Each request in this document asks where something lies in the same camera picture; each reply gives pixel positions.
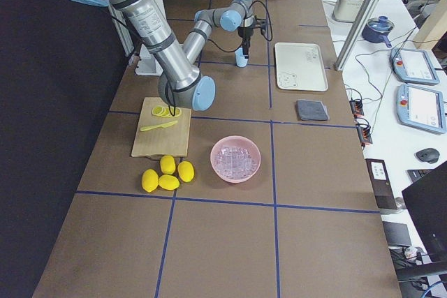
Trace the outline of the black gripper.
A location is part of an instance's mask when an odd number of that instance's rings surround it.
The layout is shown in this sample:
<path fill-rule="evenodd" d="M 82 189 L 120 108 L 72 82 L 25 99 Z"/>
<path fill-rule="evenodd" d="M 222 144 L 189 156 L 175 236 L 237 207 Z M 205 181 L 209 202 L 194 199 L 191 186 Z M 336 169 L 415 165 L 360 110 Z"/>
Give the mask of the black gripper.
<path fill-rule="evenodd" d="M 238 36 L 242 39 L 241 41 L 241 53 L 245 59 L 249 58 L 249 46 L 251 43 L 251 37 L 254 34 L 254 27 L 238 27 L 237 28 Z"/>

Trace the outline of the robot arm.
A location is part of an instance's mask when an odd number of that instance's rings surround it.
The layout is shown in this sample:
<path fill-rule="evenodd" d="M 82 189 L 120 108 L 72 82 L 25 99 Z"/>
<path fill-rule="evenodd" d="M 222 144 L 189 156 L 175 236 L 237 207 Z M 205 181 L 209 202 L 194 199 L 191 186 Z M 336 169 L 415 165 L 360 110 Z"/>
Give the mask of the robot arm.
<path fill-rule="evenodd" d="M 225 8 L 201 10 L 195 25 L 180 44 L 155 0 L 71 0 L 90 6 L 107 7 L 122 12 L 163 69 L 159 95 L 174 107 L 195 111 L 207 110 L 214 101 L 214 80 L 200 73 L 194 62 L 206 44 L 213 28 L 243 31 L 252 28 L 255 16 L 252 0 L 233 0 Z"/>

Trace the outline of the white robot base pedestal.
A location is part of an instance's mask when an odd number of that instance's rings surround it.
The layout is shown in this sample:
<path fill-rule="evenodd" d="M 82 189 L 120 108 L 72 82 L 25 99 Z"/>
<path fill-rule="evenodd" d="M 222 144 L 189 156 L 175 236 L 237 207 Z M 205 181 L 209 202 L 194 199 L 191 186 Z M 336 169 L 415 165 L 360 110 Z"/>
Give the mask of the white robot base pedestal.
<path fill-rule="evenodd" d="M 163 0 L 154 0 L 159 9 L 166 16 Z M 132 65 L 136 61 L 136 74 L 146 76 L 160 76 L 163 72 L 162 67 L 152 54 L 147 51 L 147 48 L 142 45 L 137 46 L 136 42 L 133 42 L 133 35 L 127 28 L 131 28 L 130 24 L 125 23 L 125 17 L 122 12 L 115 10 L 112 6 L 108 7 L 108 12 L 112 16 L 112 22 L 116 28 L 117 34 L 121 41 L 126 57 L 130 57 L 129 63 Z"/>

